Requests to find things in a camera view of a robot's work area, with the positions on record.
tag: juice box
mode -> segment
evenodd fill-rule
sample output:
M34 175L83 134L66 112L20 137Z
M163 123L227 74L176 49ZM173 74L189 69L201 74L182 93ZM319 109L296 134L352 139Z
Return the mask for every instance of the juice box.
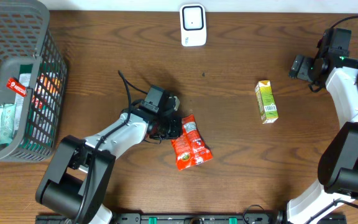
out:
M278 119L270 80L259 81L255 87L262 124L273 123Z

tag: green packet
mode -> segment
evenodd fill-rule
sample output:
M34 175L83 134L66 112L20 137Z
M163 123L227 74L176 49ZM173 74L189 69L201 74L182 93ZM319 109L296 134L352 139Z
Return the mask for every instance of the green packet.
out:
M13 140L15 104L0 106L0 144L9 144Z

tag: wooden table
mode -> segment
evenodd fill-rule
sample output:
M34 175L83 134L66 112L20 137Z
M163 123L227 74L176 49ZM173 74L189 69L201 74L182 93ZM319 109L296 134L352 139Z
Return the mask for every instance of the wooden table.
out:
M117 120L127 106L120 69L141 89L154 84L177 94L214 159L178 171L170 142L132 147L114 166L108 208L234 213L257 203L284 209L317 178L319 158L339 131L329 93L310 92L288 71L296 54L314 56L324 30L345 16L207 13L207 44L184 48L177 12L51 12L50 30L70 67L58 138L83 138ZM358 58L358 20L341 26L352 30L351 56ZM278 107L273 124L262 124L254 93L265 79ZM0 223L34 223L36 215L52 212L34 200L47 166L0 163ZM358 210L338 211L358 223Z

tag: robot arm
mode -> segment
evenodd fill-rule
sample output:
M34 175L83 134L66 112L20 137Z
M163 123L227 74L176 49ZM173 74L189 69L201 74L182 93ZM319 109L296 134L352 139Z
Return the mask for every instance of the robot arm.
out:
M36 201L74 220L84 200L86 179L82 181L67 174L67 169L79 169L88 173L88 168L93 166L88 195L78 223L109 223L112 213L102 205L102 201L114 161L147 136L150 139L163 140L175 139L182 134L181 118L173 115L180 104L177 97L152 86L145 100L135 101L132 105L138 103L138 108L124 110L115 123L98 134L84 140L73 136L65 137L41 180L35 196ZM122 125L128 113L131 113L130 119ZM106 136L106 133L112 130L115 131L95 150L101 136Z
M341 128L321 157L318 180L287 204L293 224L315 224L342 205L335 201L358 200L358 60L348 57L350 37L349 30L326 30L316 57L298 55L291 68L290 77L311 82L312 91L327 89Z

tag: orange chip bag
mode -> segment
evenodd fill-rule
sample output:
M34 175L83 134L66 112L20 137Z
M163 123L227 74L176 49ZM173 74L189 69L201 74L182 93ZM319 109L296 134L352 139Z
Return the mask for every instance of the orange chip bag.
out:
M175 140L171 140L177 154L177 167L179 170L195 166L211 160L211 151L205 146L204 141L197 130L194 115L183 118L183 134Z

